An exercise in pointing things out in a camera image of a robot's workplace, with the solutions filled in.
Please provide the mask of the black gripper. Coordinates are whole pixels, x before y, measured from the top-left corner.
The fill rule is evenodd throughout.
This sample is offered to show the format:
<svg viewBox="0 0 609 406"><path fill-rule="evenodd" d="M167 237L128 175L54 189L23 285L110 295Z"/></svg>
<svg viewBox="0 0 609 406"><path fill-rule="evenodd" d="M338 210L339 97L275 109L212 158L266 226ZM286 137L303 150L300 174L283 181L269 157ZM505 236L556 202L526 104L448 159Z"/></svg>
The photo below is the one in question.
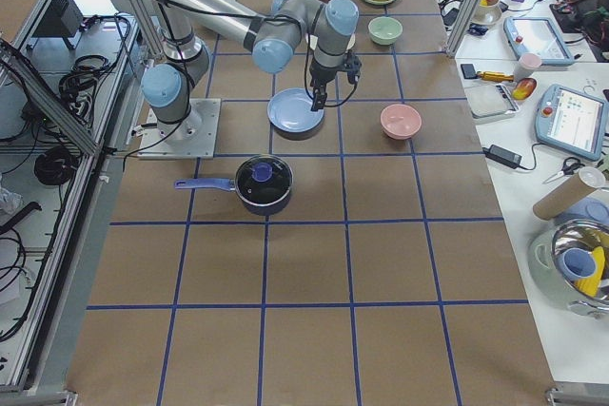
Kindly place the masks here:
<svg viewBox="0 0 609 406"><path fill-rule="evenodd" d="M320 62L316 57L309 68L312 87L312 111L324 109L327 100L326 85L335 79L336 74L343 72L347 75L347 81L351 86L356 86L361 78L362 62L353 52L347 51L338 57L335 64Z"/></svg>

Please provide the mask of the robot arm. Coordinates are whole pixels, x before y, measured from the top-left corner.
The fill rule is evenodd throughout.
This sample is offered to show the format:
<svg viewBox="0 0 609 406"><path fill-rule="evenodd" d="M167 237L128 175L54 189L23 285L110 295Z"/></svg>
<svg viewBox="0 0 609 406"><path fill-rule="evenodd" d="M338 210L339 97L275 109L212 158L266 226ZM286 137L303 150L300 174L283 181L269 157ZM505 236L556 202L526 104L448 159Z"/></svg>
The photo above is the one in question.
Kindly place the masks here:
<svg viewBox="0 0 609 406"><path fill-rule="evenodd" d="M309 66L312 108L327 106L326 86L340 72L351 86L360 80L361 62L348 42L359 20L351 0L273 0L262 15L233 0L151 0L164 20L174 14L184 25L195 21L226 39L239 42L254 64L269 74L282 72L305 35L316 37Z"/></svg>

